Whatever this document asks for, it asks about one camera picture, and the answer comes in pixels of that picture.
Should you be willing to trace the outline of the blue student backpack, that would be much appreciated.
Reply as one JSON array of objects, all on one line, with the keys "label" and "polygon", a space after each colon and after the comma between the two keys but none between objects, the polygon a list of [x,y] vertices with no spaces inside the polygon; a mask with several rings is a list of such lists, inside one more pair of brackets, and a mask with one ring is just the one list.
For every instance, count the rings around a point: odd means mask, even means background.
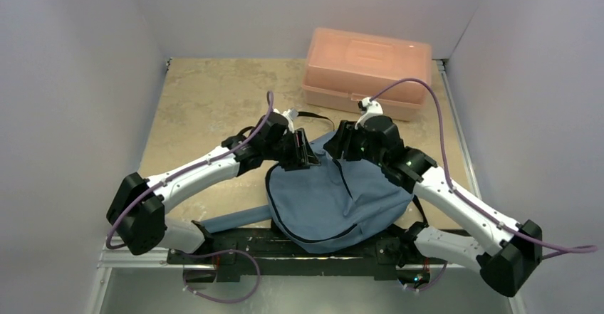
[{"label": "blue student backpack", "polygon": [[384,178],[365,161],[333,159],[323,148],[328,132],[311,141],[320,164],[285,171],[273,165],[265,175],[267,203],[200,222],[215,234],[270,220],[292,242],[309,253],[330,253],[358,244],[386,230],[419,199]]}]

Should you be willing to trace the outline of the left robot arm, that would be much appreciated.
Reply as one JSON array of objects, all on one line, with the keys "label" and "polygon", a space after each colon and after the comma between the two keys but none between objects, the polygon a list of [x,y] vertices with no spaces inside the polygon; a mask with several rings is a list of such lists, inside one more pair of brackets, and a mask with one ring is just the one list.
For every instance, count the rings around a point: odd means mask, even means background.
[{"label": "left robot arm", "polygon": [[156,247],[182,251],[194,263],[212,256],[208,230],[197,222],[169,221],[173,209],[195,194],[274,161],[286,171],[320,164],[304,129],[293,126],[289,112],[273,111],[254,127],[226,138],[202,157],[172,171],[142,177],[126,176],[107,211],[109,238],[118,235],[121,247],[135,256]]}]

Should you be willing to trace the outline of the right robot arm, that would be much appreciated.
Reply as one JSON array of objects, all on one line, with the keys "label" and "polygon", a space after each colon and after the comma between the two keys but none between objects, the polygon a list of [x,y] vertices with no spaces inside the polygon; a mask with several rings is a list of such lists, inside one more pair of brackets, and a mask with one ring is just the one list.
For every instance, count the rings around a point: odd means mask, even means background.
[{"label": "right robot arm", "polygon": [[459,236],[431,226],[419,229],[400,242],[405,260],[416,262],[426,256],[458,264],[509,298],[542,262],[538,242],[543,232],[537,223],[520,223],[456,182],[447,182],[445,170],[434,159],[404,144],[389,117],[378,115],[362,125],[343,120],[323,147],[336,159],[373,163],[389,182],[437,207],[467,233]]}]

